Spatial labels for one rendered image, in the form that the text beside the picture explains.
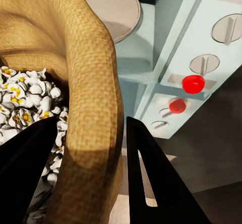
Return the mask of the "microwave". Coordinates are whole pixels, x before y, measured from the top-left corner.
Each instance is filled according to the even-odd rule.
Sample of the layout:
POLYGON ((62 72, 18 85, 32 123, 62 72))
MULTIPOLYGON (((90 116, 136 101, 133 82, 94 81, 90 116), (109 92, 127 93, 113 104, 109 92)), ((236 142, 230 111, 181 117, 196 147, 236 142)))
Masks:
POLYGON ((242 0, 86 0, 121 77, 214 93, 242 65, 242 0))

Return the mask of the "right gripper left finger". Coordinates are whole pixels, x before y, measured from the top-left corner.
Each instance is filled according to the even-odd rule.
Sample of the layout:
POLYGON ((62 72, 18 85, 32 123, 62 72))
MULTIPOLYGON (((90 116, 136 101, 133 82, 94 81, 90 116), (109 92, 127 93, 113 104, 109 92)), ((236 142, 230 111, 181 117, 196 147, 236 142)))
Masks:
POLYGON ((23 224, 57 135, 54 116, 0 146, 0 224, 23 224))

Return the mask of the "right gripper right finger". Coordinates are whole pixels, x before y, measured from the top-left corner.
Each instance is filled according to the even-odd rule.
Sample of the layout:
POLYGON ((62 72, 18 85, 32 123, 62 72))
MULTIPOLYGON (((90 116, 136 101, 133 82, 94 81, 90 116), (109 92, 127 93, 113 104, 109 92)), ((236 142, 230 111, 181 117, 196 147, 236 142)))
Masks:
POLYGON ((127 117, 130 224, 211 224, 146 125, 127 117), (158 207, 146 204, 140 151, 158 207))

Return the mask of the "popcorn bag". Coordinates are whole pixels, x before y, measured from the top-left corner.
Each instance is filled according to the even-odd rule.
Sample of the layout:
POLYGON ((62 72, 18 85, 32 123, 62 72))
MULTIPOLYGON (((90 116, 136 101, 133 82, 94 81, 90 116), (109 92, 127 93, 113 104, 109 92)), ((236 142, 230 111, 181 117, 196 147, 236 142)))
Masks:
POLYGON ((69 109, 42 224, 109 224, 124 175, 124 105, 109 30, 86 0, 0 0, 3 66, 16 75, 45 68, 69 109))

